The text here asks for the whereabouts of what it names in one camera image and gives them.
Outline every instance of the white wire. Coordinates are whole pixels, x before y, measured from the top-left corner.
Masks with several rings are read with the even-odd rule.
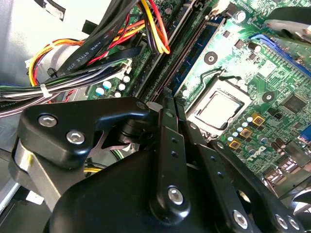
[[[76,85],[80,82],[84,82],[86,80],[89,80],[89,79],[92,79],[94,77],[96,77],[97,75],[103,73],[108,67],[103,67],[101,68],[99,71],[97,71],[96,73],[94,74],[91,74],[90,76],[87,76],[87,77],[84,77],[82,79],[79,79],[79,80],[76,80],[76,81],[73,81],[71,83],[66,83],[66,84],[63,84],[63,85],[59,85],[57,87],[51,87],[51,88],[47,88],[48,92],[51,92],[51,91],[55,91],[55,90],[58,90],[58,89],[61,89],[61,88],[66,88],[66,87],[69,87],[69,86],[72,86],[72,85]],[[3,95],[4,98],[13,98],[13,97],[22,97],[22,96],[31,96],[31,95],[37,95],[37,94],[40,94],[42,93],[42,90],[40,91],[29,91],[29,92],[25,92],[25,93],[14,93],[14,94],[8,94],[8,95]]]

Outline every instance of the screw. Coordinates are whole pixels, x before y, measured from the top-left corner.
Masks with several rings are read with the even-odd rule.
[[[84,136],[81,132],[79,131],[70,131],[66,135],[67,140],[76,145],[80,145],[84,143]]]
[[[276,220],[282,228],[288,229],[287,223],[284,221],[284,219],[282,219],[280,215],[276,215]]]
[[[247,229],[247,227],[248,227],[247,220],[246,220],[246,218],[245,218],[239,211],[234,210],[234,211],[233,211],[233,217],[234,217],[235,222],[236,222],[240,227],[242,227],[243,229]]]
[[[219,147],[220,149],[223,149],[223,148],[224,148],[223,144],[221,144],[220,142],[217,142],[216,144],[218,145],[218,147]]]
[[[184,202],[184,197],[177,188],[169,188],[168,194],[169,194],[170,200],[174,204],[181,205]]]
[[[57,120],[53,116],[50,116],[50,115],[40,116],[38,121],[39,121],[39,124],[44,127],[53,127],[57,124]]]
[[[140,109],[146,109],[145,105],[142,102],[137,102],[136,105]]]
[[[190,122],[190,127],[193,128],[194,130],[196,130],[196,128],[197,128],[196,125],[193,124],[192,122]]]
[[[299,230],[299,229],[300,229],[298,223],[297,223],[291,216],[288,216],[288,220],[290,221],[290,224],[291,224],[296,230]]]

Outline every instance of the green circuit board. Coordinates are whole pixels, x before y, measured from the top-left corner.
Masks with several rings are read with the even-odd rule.
[[[256,125],[247,126],[252,132],[248,140],[241,137],[234,138],[240,143],[239,148],[234,150],[235,154],[239,155],[239,158],[244,158],[246,165],[254,173],[261,176],[267,168],[273,166],[274,162],[281,157],[279,153],[271,148],[270,143],[278,137],[284,142],[298,141],[299,134],[311,123],[311,80],[263,44],[261,44],[261,51],[250,59],[253,53],[247,48],[249,36],[255,33],[272,34],[264,25],[264,21],[275,8],[282,6],[311,6],[311,3],[306,0],[283,0],[279,3],[273,0],[232,0],[231,2],[234,2],[239,10],[246,13],[246,19],[242,23],[230,19],[217,32],[217,35],[204,49],[200,58],[192,67],[176,95],[181,96],[182,90],[185,89],[189,92],[189,95],[184,97],[186,98],[185,108],[187,108],[204,88],[201,74],[222,67],[226,70],[224,76],[242,77],[247,84],[252,103],[241,114],[240,118],[233,122],[231,127],[221,135],[221,140],[229,144],[230,130],[243,119],[245,114],[257,113],[261,115],[264,119],[261,127]],[[237,47],[238,40],[241,40],[244,44]],[[284,45],[281,46],[286,51],[294,50],[294,47],[297,48],[294,43],[287,43],[285,47],[283,47]],[[303,54],[303,60],[305,60],[306,64],[310,64],[309,47],[305,46],[299,49],[303,51],[300,51],[298,55]],[[213,51],[218,55],[218,60],[213,65],[207,65],[204,61],[204,55],[209,51]],[[211,78],[212,76],[204,79],[206,86],[208,86]],[[275,97],[272,101],[263,101],[262,96],[266,92],[274,93]],[[301,104],[299,111],[292,112],[283,106],[295,100],[298,100]],[[281,118],[276,119],[273,117],[268,111],[270,108],[277,110]],[[267,143],[262,144],[260,142],[259,137],[261,135],[268,139]],[[247,146],[252,146],[257,151],[263,146],[265,149],[257,156],[250,158],[251,155],[246,150]]]

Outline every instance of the black cable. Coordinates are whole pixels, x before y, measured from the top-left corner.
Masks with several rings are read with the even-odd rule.
[[[101,48],[106,49],[117,35],[125,17],[137,2],[138,0],[111,1],[98,27],[91,33],[85,43],[63,63],[56,75],[62,76],[80,70]]]
[[[145,10],[145,8],[144,8],[144,6],[142,5],[141,2],[138,3],[138,6],[140,8],[140,11],[143,14],[143,17],[144,17],[145,30],[146,30],[146,35],[147,35],[147,41],[148,41],[149,48],[150,48],[150,50],[153,53],[157,53],[158,50],[157,50],[157,47],[156,47],[156,42],[155,42],[154,36],[153,36],[151,28],[150,28],[150,24],[148,23],[149,20],[148,20],[147,12],[146,12],[146,10]]]
[[[124,25],[124,30],[123,30],[123,32],[121,33],[120,38],[122,38],[122,37],[124,36],[124,34],[126,33],[126,28],[130,25],[130,21],[131,21],[131,19],[130,19],[129,14],[128,14],[128,16],[126,17],[125,25]],[[113,49],[113,48],[114,48],[114,47],[112,47],[112,48],[110,48],[110,49],[107,49],[107,50],[104,50],[104,47],[102,47],[102,48],[98,51],[98,53],[96,54],[96,57],[101,56],[104,52],[110,51],[110,50]]]

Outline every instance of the black mechanical arm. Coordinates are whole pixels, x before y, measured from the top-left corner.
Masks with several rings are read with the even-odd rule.
[[[120,98],[22,113],[9,169],[44,197],[46,232],[304,232],[229,147],[206,143],[170,90],[160,99],[157,111]],[[132,142],[138,152],[85,178],[88,157]]]

